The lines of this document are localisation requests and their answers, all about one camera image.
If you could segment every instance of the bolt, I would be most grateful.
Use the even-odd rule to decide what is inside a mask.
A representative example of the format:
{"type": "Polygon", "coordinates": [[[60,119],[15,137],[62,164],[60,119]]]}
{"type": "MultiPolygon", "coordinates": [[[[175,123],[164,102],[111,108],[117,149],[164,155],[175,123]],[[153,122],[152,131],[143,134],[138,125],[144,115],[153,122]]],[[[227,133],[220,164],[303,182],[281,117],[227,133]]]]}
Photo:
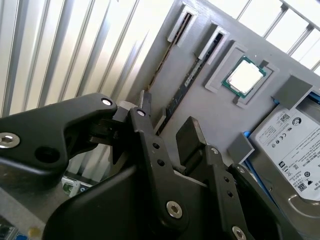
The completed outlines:
{"type": "Polygon", "coordinates": [[[237,166],[236,168],[240,171],[240,173],[242,173],[242,174],[244,174],[244,173],[245,173],[245,170],[244,170],[242,167],[237,166]]]}
{"type": "Polygon", "coordinates": [[[102,98],[102,102],[103,102],[105,105],[108,105],[108,106],[111,106],[111,105],[112,105],[112,102],[109,101],[109,100],[106,99],[106,98],[102,98]]]}
{"type": "Polygon", "coordinates": [[[182,217],[182,209],[175,201],[168,201],[166,203],[166,210],[169,215],[175,219],[180,219],[182,217]]]}
{"type": "Polygon", "coordinates": [[[245,233],[238,226],[232,227],[232,232],[237,240],[247,240],[245,233]]]}
{"type": "Polygon", "coordinates": [[[10,149],[16,147],[20,143],[20,138],[11,132],[0,133],[0,148],[10,149]]]}
{"type": "Polygon", "coordinates": [[[144,117],[146,114],[142,111],[142,110],[140,110],[140,109],[138,109],[137,111],[136,111],[140,116],[142,116],[142,117],[144,117]]]}
{"type": "Polygon", "coordinates": [[[214,152],[214,154],[218,154],[219,153],[218,150],[215,149],[214,147],[212,147],[211,150],[214,152]]]}

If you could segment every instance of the window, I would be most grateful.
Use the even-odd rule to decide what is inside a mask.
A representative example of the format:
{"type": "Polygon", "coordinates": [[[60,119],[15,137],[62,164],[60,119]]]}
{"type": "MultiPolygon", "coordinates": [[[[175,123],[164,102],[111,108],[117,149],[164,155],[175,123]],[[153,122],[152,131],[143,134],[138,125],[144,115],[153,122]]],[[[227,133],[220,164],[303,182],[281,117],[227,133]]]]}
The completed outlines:
{"type": "Polygon", "coordinates": [[[291,57],[312,69],[320,59],[320,32],[314,29],[291,57]]]}
{"type": "Polygon", "coordinates": [[[209,2],[236,19],[248,0],[209,0],[209,2]]]}
{"type": "Polygon", "coordinates": [[[239,22],[263,36],[281,12],[282,3],[278,0],[252,0],[239,22]]]}
{"type": "Polygon", "coordinates": [[[208,1],[320,76],[320,1],[208,1]]]}
{"type": "Polygon", "coordinates": [[[307,26],[308,23],[305,20],[289,9],[266,40],[286,53],[307,26]]]}

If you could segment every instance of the hard drive label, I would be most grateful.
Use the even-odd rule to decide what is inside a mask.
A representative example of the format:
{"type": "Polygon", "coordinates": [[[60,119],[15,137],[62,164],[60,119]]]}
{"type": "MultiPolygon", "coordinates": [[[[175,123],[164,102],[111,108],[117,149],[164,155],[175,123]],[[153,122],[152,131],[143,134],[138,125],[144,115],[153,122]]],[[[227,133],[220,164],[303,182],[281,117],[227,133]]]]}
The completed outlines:
{"type": "Polygon", "coordinates": [[[302,198],[320,200],[320,126],[315,121],[278,105],[255,139],[302,198]]]}

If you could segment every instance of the barcode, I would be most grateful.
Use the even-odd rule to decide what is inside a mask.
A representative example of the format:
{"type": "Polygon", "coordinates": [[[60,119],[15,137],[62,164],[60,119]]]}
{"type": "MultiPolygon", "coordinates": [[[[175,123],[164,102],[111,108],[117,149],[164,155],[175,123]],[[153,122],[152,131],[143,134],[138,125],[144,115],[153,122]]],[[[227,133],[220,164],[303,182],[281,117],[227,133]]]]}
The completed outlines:
{"type": "Polygon", "coordinates": [[[302,192],[303,190],[307,189],[307,186],[306,186],[304,183],[301,183],[301,184],[298,186],[298,189],[302,192]]]}
{"type": "Polygon", "coordinates": [[[315,159],[316,157],[319,157],[319,155],[320,155],[320,151],[315,152],[315,153],[313,154],[313,156],[311,156],[311,157],[309,158],[309,160],[306,161],[302,166],[305,167],[305,166],[306,166],[308,163],[310,163],[313,159],[315,159]]]}
{"type": "Polygon", "coordinates": [[[285,113],[285,114],[280,118],[280,121],[283,122],[283,123],[285,123],[289,118],[290,118],[290,116],[285,113]]]}

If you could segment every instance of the hard drive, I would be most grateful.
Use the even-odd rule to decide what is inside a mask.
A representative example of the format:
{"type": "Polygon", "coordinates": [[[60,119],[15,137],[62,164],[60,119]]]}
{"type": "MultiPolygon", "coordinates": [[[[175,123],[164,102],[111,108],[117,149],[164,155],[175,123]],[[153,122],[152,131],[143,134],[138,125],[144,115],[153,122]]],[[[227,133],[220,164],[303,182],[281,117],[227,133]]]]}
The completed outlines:
{"type": "Polygon", "coordinates": [[[320,239],[320,105],[279,104],[249,139],[248,160],[275,203],[305,239],[320,239]]]}

